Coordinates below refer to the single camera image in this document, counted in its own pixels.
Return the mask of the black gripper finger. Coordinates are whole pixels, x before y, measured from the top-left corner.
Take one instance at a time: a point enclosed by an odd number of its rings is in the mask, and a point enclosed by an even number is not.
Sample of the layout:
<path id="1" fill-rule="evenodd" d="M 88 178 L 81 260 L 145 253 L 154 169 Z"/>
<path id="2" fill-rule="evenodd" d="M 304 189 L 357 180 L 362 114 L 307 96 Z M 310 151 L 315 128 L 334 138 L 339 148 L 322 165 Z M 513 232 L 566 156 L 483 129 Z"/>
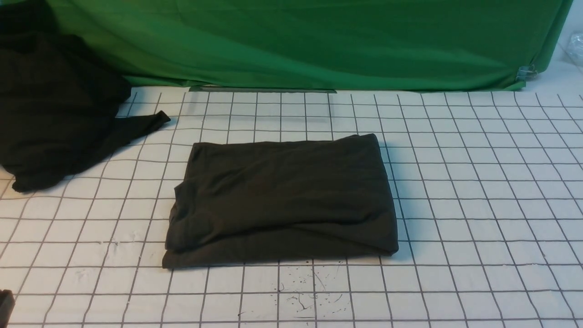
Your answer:
<path id="1" fill-rule="evenodd" d="M 15 307 L 15 297 L 9 289 L 0 291 L 0 328 L 6 328 Z"/>

